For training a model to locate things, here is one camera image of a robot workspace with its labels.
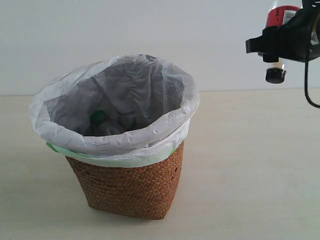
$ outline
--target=trash can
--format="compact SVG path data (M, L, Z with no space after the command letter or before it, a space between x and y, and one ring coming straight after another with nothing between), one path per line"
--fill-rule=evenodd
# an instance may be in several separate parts
M34 96L29 114L39 136L66 157L91 208L160 220L176 194L199 102L189 74L139 54L56 78Z

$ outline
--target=white table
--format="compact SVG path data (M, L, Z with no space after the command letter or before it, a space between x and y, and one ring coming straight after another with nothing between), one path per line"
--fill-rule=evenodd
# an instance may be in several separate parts
M89 208L33 131L31 97L0 97L0 240L319 240L320 110L302 90L200 97L160 221Z

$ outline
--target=red bottle label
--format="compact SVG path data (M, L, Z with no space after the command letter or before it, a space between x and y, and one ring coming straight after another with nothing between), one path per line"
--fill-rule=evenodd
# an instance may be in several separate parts
M292 19L295 16L298 10L300 10L300 7L291 5L279 6L275 9L272 9L268 14L266 27L280 27L283 24L286 24L287 22L289 22L290 19Z

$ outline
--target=wicker basket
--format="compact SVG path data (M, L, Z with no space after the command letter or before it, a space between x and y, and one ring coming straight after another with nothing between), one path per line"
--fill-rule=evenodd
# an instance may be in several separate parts
M168 213L178 187L184 143L166 160L136 168L102 167L66 157L96 210L149 220Z

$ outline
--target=white plastic bag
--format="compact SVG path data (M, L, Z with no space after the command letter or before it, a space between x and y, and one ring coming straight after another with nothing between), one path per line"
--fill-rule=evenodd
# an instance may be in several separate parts
M148 149L157 144L159 151L178 147L198 106L199 93L189 74L161 58L126 55L56 78L34 96L29 114L34 130L56 149L116 160L150 155ZM90 116L98 110L128 130L88 135Z

